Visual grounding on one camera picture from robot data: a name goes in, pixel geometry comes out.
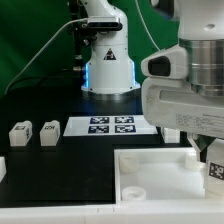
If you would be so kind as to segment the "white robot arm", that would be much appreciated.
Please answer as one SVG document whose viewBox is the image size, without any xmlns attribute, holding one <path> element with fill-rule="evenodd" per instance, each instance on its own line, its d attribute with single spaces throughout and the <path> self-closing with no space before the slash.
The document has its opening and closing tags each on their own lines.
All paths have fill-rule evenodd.
<svg viewBox="0 0 224 224">
<path fill-rule="evenodd" d="M 178 43 L 142 60 L 142 84 L 128 57 L 126 16 L 108 0 L 81 2 L 87 27 L 98 33 L 84 90 L 104 98 L 139 88 L 150 124 L 186 132 L 201 162 L 223 163 L 224 0 L 149 0 L 179 22 Z"/>
</svg>

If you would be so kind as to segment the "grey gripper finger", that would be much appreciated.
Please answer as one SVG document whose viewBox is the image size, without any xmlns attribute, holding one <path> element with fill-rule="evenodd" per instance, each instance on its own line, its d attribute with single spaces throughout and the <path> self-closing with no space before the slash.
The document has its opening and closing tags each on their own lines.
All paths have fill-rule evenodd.
<svg viewBox="0 0 224 224">
<path fill-rule="evenodd" d="M 214 142 L 215 138 L 195 133 L 188 133 L 187 139 L 196 151 L 196 157 L 199 162 L 207 162 L 208 147 Z"/>
</svg>

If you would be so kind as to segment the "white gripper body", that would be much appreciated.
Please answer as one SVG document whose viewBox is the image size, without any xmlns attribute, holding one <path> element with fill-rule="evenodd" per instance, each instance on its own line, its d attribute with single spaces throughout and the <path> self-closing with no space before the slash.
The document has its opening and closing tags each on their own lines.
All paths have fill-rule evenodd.
<svg viewBox="0 0 224 224">
<path fill-rule="evenodd" d="M 147 78 L 142 110 L 151 125 L 224 139 L 224 97 L 196 94 L 187 82 Z"/>
</svg>

